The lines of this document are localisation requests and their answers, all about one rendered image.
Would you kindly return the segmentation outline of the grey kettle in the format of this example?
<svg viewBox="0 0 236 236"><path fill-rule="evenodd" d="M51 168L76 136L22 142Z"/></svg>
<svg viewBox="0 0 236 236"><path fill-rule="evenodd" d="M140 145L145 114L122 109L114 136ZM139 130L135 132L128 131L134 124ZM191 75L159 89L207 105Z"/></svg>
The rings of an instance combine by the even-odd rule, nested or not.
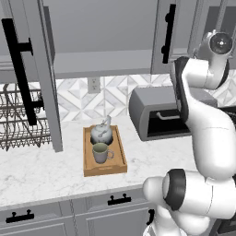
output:
<svg viewBox="0 0 236 236"><path fill-rule="evenodd" d="M92 145L97 143L105 143L110 145L112 143L112 129L111 129L112 117L108 115L101 124L97 124L90 131L90 142Z"/></svg>

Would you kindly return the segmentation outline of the grey toaster oven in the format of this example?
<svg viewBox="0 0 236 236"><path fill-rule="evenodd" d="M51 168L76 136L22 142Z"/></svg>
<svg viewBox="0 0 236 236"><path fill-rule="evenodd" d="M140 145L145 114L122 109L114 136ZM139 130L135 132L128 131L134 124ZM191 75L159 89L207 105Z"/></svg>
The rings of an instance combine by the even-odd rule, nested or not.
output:
<svg viewBox="0 0 236 236"><path fill-rule="evenodd" d="M189 136L190 131L180 119L160 120L163 116L179 115L172 86L134 88L129 100L130 119L142 141Z"/></svg>

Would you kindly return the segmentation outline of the grey mug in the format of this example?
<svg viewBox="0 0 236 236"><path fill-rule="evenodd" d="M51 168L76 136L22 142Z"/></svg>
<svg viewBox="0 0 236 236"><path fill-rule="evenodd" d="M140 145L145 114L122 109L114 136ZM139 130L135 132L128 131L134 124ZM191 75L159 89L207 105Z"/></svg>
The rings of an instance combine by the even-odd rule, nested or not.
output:
<svg viewBox="0 0 236 236"><path fill-rule="evenodd" d="M105 163L107 159L114 158L114 152L105 143L95 144L92 148L92 153L95 161L99 164Z"/></svg>

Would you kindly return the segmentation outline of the open grey wall cabinet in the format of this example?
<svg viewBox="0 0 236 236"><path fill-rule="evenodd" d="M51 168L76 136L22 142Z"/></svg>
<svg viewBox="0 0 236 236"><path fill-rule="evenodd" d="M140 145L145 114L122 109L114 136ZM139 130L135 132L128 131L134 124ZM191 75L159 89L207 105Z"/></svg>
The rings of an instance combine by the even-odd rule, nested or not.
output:
<svg viewBox="0 0 236 236"><path fill-rule="evenodd" d="M157 0L43 0L58 78L147 74Z"/></svg>

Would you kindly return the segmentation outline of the grey drawer front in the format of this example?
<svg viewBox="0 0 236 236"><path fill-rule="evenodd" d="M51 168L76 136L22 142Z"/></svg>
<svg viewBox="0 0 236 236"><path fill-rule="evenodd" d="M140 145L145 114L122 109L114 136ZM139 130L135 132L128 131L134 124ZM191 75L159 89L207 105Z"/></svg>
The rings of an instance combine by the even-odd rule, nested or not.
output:
<svg viewBox="0 0 236 236"><path fill-rule="evenodd" d="M16 212L18 215L25 215L28 209L30 209L31 212L34 214L34 219L14 223L6 223L6 218L11 217L13 212ZM49 218L59 218L61 216L62 213L58 202L37 206L25 206L17 209L9 209L5 211L0 211L0 228L17 224L25 224L27 222L40 221Z"/></svg>
<svg viewBox="0 0 236 236"><path fill-rule="evenodd" d="M110 196L113 195L115 199L122 198L123 194L131 196L132 201L128 203L123 203L120 205L108 206L107 201L110 200ZM86 200L88 212L95 212L100 210L109 210L116 208L134 207L139 205L149 205L149 202L143 195L141 188L123 190L120 192L111 192L104 195L94 195L90 196Z"/></svg>

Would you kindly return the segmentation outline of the wooden tray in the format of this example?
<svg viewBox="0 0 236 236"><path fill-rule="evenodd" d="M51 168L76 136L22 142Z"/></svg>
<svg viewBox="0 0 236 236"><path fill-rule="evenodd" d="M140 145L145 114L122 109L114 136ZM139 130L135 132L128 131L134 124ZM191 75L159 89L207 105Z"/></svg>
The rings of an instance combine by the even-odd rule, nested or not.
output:
<svg viewBox="0 0 236 236"><path fill-rule="evenodd" d="M90 131L93 125L83 128L83 171L84 176L96 176L127 172L127 162L124 154L123 144L117 125L112 126L113 141L109 149L114 152L113 159L107 159L103 164L95 161L90 142Z"/></svg>

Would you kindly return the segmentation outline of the black range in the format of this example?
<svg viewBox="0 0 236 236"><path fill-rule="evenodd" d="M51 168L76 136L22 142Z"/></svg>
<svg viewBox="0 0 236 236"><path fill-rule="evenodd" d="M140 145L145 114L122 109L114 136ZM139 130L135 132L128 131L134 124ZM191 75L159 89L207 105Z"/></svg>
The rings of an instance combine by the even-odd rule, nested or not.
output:
<svg viewBox="0 0 236 236"><path fill-rule="evenodd" d="M236 236L236 219L223 219L217 229L218 236Z"/></svg>

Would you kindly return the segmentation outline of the grey glass-front wall cabinet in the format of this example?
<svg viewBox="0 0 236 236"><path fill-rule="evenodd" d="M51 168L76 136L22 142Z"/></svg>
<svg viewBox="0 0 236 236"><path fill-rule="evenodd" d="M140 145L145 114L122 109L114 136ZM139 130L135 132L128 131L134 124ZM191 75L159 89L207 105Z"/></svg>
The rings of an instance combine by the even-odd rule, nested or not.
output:
<svg viewBox="0 0 236 236"><path fill-rule="evenodd" d="M188 54L200 44L208 32L226 32L236 42L236 0L194 0L194 8L186 20L190 24Z"/></svg>

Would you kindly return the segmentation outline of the white wall outlet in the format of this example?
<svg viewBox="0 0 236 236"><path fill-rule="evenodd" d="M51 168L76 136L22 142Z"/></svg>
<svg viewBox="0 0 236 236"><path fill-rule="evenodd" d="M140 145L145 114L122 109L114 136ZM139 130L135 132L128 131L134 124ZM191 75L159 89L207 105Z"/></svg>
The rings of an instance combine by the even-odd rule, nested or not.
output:
<svg viewBox="0 0 236 236"><path fill-rule="evenodd" d="M99 77L91 77L88 79L88 93L89 94L100 93L100 78Z"/></svg>

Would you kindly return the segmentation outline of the grey base cupboard door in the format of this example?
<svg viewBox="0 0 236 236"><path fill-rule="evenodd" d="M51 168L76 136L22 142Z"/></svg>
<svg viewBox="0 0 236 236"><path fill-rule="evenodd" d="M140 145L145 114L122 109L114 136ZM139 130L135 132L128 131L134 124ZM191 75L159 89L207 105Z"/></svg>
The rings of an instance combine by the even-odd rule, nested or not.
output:
<svg viewBox="0 0 236 236"><path fill-rule="evenodd" d="M78 236L143 236L149 208L76 216Z"/></svg>
<svg viewBox="0 0 236 236"><path fill-rule="evenodd" d="M67 233L63 223L38 223L1 229L0 236L67 236Z"/></svg>

